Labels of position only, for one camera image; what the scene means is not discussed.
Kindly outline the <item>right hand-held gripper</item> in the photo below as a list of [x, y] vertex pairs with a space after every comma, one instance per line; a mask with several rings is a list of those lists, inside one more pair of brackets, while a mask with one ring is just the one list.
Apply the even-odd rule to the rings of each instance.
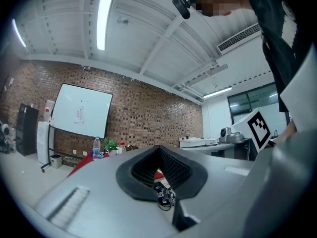
[[259, 108], [234, 123], [231, 131], [239, 132], [244, 138], [252, 139], [257, 151], [263, 150], [271, 138], [271, 132]]

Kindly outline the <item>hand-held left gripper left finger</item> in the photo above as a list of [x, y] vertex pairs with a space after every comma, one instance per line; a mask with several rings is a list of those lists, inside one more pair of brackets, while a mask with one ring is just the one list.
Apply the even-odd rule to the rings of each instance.
[[155, 175], [160, 168], [160, 147], [139, 148], [123, 154], [123, 161], [116, 170], [119, 187], [131, 198], [157, 202], [153, 189]]

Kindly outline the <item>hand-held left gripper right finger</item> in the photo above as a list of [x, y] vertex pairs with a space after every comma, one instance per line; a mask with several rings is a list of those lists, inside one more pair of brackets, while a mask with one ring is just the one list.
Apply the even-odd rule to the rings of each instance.
[[196, 158], [197, 155], [175, 147], [159, 147], [162, 171], [177, 200], [195, 197], [208, 179], [207, 168]]

